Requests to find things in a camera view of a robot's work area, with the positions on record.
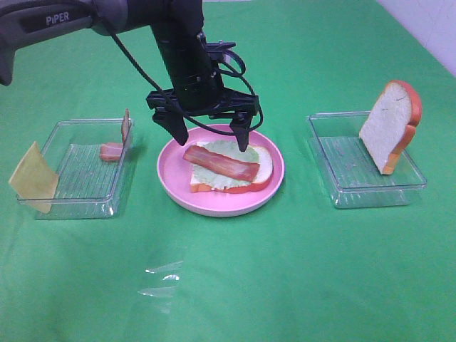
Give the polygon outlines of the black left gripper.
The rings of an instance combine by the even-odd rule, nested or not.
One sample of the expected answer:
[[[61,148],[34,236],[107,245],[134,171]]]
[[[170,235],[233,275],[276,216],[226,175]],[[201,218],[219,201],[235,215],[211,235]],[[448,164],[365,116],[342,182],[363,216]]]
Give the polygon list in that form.
[[[249,144],[252,118],[259,112],[259,98],[253,92],[243,93],[226,88],[220,73],[203,78],[196,73],[170,75],[170,89],[156,89],[146,97],[152,120],[183,146],[188,140],[184,120],[196,121],[199,116],[211,119],[230,118],[229,124],[239,150],[245,152]]]

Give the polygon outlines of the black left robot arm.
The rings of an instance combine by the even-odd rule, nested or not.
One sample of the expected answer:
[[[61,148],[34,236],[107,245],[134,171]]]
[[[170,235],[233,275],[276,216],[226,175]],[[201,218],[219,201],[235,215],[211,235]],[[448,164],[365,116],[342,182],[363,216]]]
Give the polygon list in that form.
[[[153,121],[184,145],[186,122],[227,118],[245,151],[252,118],[262,114],[259,99],[224,86],[223,76],[243,78],[246,67],[232,42],[207,41],[201,1],[3,1],[1,84],[11,83],[20,48],[86,28],[116,38],[143,26],[151,28],[172,83],[168,90],[155,85],[147,96]]]

